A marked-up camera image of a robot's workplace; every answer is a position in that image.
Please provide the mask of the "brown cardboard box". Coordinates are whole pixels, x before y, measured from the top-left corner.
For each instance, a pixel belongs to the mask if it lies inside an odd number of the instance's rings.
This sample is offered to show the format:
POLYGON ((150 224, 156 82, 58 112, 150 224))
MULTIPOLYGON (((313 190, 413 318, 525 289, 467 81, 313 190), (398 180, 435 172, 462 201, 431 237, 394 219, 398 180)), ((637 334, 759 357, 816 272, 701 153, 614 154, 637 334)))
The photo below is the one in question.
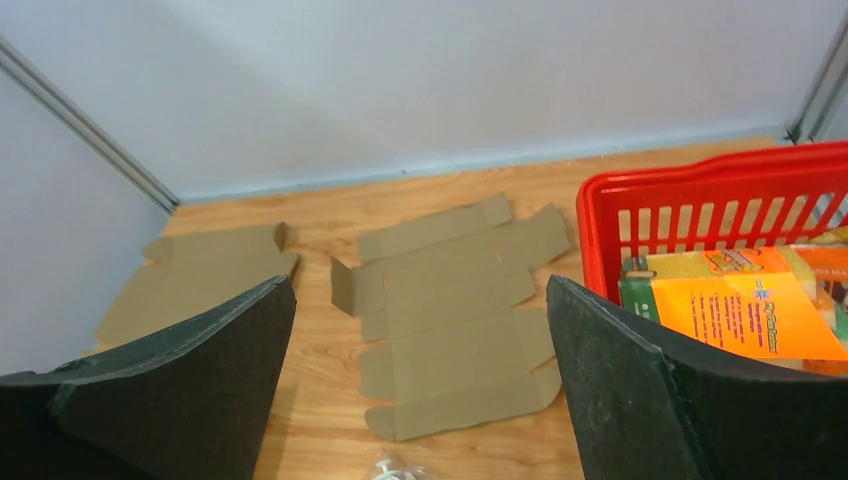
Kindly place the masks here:
POLYGON ((390 441, 532 414, 561 379, 534 272, 571 246, 547 204, 516 219, 503 194, 360 236, 333 259, 331 301, 361 322, 368 428, 390 441))

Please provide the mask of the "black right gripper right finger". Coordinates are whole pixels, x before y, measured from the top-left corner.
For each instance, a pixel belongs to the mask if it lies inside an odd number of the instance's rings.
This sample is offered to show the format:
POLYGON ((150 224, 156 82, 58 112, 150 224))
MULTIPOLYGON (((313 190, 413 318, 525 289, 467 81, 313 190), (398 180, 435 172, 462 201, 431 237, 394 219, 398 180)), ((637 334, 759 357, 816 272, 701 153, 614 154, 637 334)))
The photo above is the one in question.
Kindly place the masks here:
POLYGON ((843 479, 847 382, 738 356, 563 276, 547 313, 588 479, 843 479))

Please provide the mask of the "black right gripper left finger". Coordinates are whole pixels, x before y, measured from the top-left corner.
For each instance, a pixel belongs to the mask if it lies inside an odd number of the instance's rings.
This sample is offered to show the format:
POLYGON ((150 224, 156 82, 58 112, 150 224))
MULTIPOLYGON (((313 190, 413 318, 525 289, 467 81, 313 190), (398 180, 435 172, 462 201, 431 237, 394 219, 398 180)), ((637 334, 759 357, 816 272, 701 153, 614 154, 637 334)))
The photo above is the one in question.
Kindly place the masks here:
POLYGON ((5 479, 249 479, 296 312, 275 276, 45 373, 1 379, 5 479))

